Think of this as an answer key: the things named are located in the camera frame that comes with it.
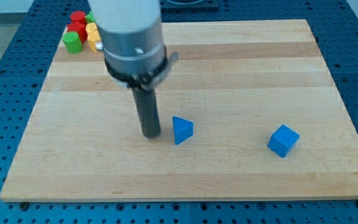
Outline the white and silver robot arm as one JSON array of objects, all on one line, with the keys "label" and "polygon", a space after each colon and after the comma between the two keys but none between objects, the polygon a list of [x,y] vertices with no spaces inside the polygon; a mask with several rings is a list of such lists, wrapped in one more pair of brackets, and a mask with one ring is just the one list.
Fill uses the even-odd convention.
[{"label": "white and silver robot arm", "polygon": [[124,88],[149,91],[158,85],[179,59],[167,55],[163,40],[160,1],[89,0],[113,80]]}]

